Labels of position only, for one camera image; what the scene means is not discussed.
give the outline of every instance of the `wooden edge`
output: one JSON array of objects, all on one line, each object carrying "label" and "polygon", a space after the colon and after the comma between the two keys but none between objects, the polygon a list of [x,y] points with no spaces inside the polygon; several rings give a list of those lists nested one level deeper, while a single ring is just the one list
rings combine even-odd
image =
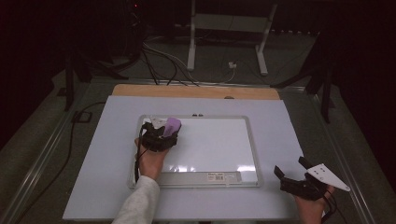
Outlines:
[{"label": "wooden edge", "polygon": [[279,94],[275,89],[242,87],[187,87],[119,84],[114,88],[112,95],[280,100]]}]

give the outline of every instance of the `white table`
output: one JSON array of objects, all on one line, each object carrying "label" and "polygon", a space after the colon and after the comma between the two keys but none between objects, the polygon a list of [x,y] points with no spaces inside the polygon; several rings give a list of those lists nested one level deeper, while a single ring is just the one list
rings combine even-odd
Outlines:
[{"label": "white table", "polygon": [[138,119],[147,114],[247,116],[263,183],[259,188],[162,189],[156,220],[296,219],[292,197],[279,189],[275,165],[303,179],[303,155],[280,100],[109,96],[64,219],[106,220],[131,194],[127,187]]}]

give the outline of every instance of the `white sleeve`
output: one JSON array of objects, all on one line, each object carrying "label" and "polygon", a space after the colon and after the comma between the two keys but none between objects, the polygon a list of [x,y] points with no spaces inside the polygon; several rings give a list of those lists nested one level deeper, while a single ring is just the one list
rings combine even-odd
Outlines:
[{"label": "white sleeve", "polygon": [[160,197],[155,180],[141,175],[134,192],[127,198],[113,224],[151,223]]}]

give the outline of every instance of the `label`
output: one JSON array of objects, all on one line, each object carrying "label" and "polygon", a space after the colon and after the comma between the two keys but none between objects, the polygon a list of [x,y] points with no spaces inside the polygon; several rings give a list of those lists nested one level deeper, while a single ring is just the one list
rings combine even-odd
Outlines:
[{"label": "label", "polygon": [[207,173],[207,181],[224,181],[224,173]]}]

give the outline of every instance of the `hand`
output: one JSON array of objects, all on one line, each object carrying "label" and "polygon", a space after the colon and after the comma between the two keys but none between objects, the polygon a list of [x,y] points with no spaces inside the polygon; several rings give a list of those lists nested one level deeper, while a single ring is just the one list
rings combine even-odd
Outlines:
[{"label": "hand", "polygon": [[[333,193],[335,188],[329,185],[327,190]],[[331,194],[329,192],[325,193],[326,198],[330,198]],[[327,205],[324,199],[321,198],[316,201],[308,201],[295,195],[294,199],[297,203],[298,213],[303,224],[321,223],[322,214]]]},{"label": "hand", "polygon": [[[134,143],[137,145],[138,141],[139,139],[136,138]],[[153,180],[157,180],[158,176],[160,176],[161,170],[163,169],[163,160],[165,159],[169,149],[161,152],[146,150],[147,149],[145,147],[141,146],[140,151],[137,152],[139,155],[142,155],[139,159],[140,174],[145,175]]]}]

